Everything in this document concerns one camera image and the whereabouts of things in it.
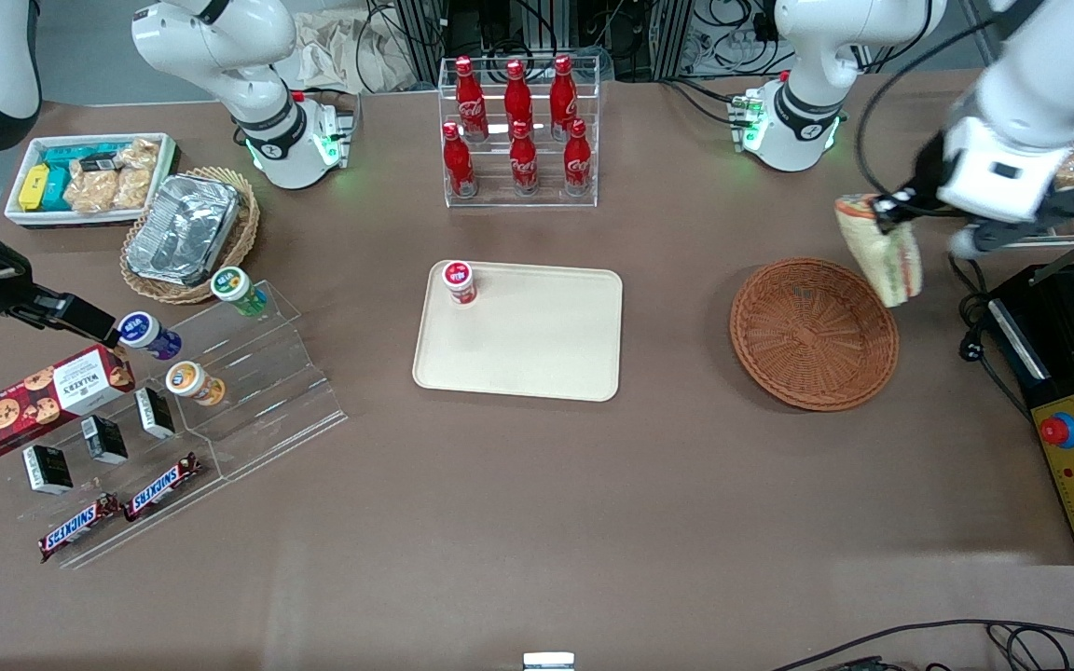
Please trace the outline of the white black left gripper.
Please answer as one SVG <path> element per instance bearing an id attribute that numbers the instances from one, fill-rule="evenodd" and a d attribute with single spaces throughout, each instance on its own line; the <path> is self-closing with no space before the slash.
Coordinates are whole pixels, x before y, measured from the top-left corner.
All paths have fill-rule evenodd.
<path id="1" fill-rule="evenodd" d="M 955 213 L 1036 224 L 1047 217 L 1055 174 L 1073 144 L 1074 132 L 1053 135 L 1053 144 L 1014 142 L 979 117 L 962 117 L 921 145 L 906 188 L 874 196 L 876 227 Z"/>

